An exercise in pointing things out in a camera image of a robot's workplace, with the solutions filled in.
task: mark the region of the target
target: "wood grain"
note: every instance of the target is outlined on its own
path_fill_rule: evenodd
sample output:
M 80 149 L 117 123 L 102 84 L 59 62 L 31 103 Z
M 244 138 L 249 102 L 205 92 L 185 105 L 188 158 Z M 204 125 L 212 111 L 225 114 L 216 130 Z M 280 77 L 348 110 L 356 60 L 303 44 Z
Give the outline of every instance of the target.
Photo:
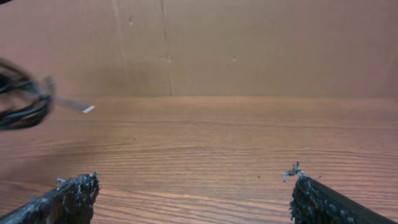
M 398 221 L 394 98 L 97 97 L 0 133 L 0 214 L 97 170 L 93 223 L 291 223 L 311 177 Z

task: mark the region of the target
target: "black cable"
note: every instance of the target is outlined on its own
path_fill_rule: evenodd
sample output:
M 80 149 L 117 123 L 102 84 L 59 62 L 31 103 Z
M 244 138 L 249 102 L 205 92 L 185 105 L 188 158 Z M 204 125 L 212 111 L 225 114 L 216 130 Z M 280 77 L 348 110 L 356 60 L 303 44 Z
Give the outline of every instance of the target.
M 0 129 L 21 129 L 33 127 L 48 115 L 53 102 L 54 86 L 47 79 L 47 91 L 32 79 L 23 68 L 0 58 L 0 95 L 14 95 L 33 98 L 29 106 L 18 110 L 0 112 Z
M 4 3 L 7 3 L 9 1 L 12 1 L 12 0 L 0 0 L 0 4 L 4 4 Z

